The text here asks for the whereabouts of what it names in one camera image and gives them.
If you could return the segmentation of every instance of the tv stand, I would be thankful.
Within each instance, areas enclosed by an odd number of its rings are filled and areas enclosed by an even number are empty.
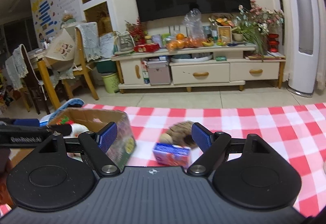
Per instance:
[[[283,80],[284,59],[277,60],[248,60],[243,58],[244,51],[254,51],[254,44],[229,46],[212,46],[198,48],[184,48],[169,52],[160,49],[153,53],[132,53],[112,57],[117,62],[120,79],[120,92],[125,89],[155,89],[155,88],[179,88],[185,87],[191,92],[192,87],[203,86],[239,86],[244,90],[248,80],[278,80],[280,89]],[[213,59],[205,62],[170,62],[172,83],[171,84],[145,84],[141,72],[141,59],[158,57],[161,55],[192,54],[212,52]],[[226,57],[226,61],[215,61],[215,57]]]

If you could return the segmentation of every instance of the tile floor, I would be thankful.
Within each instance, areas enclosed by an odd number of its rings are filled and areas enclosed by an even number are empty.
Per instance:
[[[326,92],[316,91],[312,98],[303,98],[286,90],[274,88],[267,81],[247,81],[244,91],[238,86],[196,87],[188,93],[186,88],[125,90],[125,94],[108,94],[103,86],[97,87],[99,100],[95,101],[86,88],[74,91],[75,97],[85,103],[114,106],[165,107],[165,108],[256,108],[302,105],[326,102]],[[35,108],[28,113],[22,101],[10,104],[3,116],[9,118],[41,118]]]

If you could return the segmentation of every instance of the picture frame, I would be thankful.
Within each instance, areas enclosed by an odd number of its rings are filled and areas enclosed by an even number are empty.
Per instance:
[[[226,43],[233,43],[231,26],[218,26],[217,29],[218,29],[218,38],[219,39],[222,36],[224,36],[224,37],[226,37],[226,40],[224,40]]]

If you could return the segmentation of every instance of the red decoration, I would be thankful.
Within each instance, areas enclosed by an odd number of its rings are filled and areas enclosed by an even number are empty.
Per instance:
[[[140,17],[138,17],[136,24],[127,22],[126,27],[127,27],[127,31],[133,37],[136,45],[146,43],[145,32],[144,32],[144,28],[141,24]]]

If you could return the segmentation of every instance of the red box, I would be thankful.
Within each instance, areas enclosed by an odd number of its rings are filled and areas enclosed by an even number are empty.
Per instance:
[[[139,53],[152,53],[155,52],[157,50],[160,49],[160,46],[158,43],[149,43],[149,44],[141,44],[141,45],[137,45],[134,48],[135,52],[139,52]]]

